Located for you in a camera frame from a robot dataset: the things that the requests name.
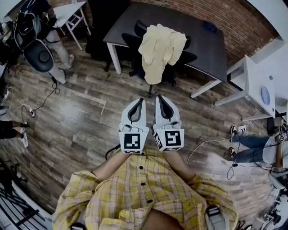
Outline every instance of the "beige cloth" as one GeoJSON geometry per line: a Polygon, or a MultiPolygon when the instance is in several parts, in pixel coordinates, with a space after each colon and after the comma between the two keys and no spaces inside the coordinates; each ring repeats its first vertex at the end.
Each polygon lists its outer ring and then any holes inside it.
{"type": "Polygon", "coordinates": [[[163,27],[161,24],[147,28],[138,51],[142,54],[145,79],[149,84],[161,82],[166,64],[176,64],[185,43],[185,34],[163,27]]]}

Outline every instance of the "dark gray table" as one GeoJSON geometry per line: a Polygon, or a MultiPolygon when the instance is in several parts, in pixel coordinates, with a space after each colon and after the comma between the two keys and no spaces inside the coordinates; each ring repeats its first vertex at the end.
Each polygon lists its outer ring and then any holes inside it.
{"type": "Polygon", "coordinates": [[[223,31],[218,29],[217,33],[209,32],[203,26],[204,21],[200,19],[173,9],[138,2],[131,3],[103,40],[107,43],[118,74],[121,74],[121,66],[115,45],[127,47],[121,35],[122,33],[135,35],[134,26],[137,20],[141,20],[147,26],[156,26],[160,23],[191,37],[191,45],[186,51],[196,54],[198,58],[187,65],[214,78],[214,80],[198,89],[191,97],[202,94],[221,81],[227,82],[223,31]]]}

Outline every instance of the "power strip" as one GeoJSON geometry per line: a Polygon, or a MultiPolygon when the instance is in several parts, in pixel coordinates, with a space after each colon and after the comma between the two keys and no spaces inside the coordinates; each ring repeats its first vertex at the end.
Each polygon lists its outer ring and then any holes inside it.
{"type": "Polygon", "coordinates": [[[9,96],[9,90],[6,91],[6,93],[4,95],[4,99],[6,100],[8,96],[9,96]]]}
{"type": "Polygon", "coordinates": [[[238,126],[238,133],[243,135],[246,132],[246,125],[238,126]]]}

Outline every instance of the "yellow plaid shirt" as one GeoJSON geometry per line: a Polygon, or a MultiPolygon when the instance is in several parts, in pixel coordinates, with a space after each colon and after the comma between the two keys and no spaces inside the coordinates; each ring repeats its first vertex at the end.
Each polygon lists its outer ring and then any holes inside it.
{"type": "Polygon", "coordinates": [[[87,230],[141,229],[153,208],[178,220],[185,229],[204,230],[207,206],[216,205],[230,220],[238,220],[228,192],[212,179],[196,176],[185,183],[155,150],[131,155],[108,180],[88,171],[76,172],[61,194],[54,230],[68,230],[85,212],[87,230]]]}

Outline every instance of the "sneaker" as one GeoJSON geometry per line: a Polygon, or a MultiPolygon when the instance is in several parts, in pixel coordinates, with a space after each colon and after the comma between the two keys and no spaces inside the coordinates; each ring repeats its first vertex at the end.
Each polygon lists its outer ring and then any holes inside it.
{"type": "Polygon", "coordinates": [[[25,127],[21,127],[20,133],[21,133],[21,134],[25,133],[25,127]]]}
{"type": "Polygon", "coordinates": [[[232,126],[232,127],[231,127],[231,140],[230,140],[232,143],[233,143],[232,139],[233,139],[233,137],[234,137],[236,134],[238,134],[238,133],[237,133],[237,128],[236,128],[236,126],[232,126]]]}
{"type": "Polygon", "coordinates": [[[22,143],[23,143],[24,147],[27,148],[27,147],[28,147],[27,134],[24,133],[23,135],[24,135],[24,136],[23,136],[23,138],[22,138],[21,140],[22,140],[22,143]]]}
{"type": "Polygon", "coordinates": [[[67,69],[70,69],[72,67],[72,63],[73,63],[73,61],[75,59],[74,54],[70,54],[69,57],[70,57],[69,58],[69,62],[64,64],[67,69]]]}
{"type": "Polygon", "coordinates": [[[60,72],[63,73],[63,75],[62,75],[61,78],[58,78],[58,79],[56,79],[56,80],[59,81],[59,82],[61,82],[62,84],[65,84],[65,83],[66,83],[66,78],[65,78],[66,74],[65,74],[64,70],[60,70],[60,72]]]}
{"type": "Polygon", "coordinates": [[[230,153],[231,160],[233,161],[233,158],[234,158],[234,156],[236,155],[235,149],[231,147],[231,148],[229,149],[229,153],[230,153]]]}

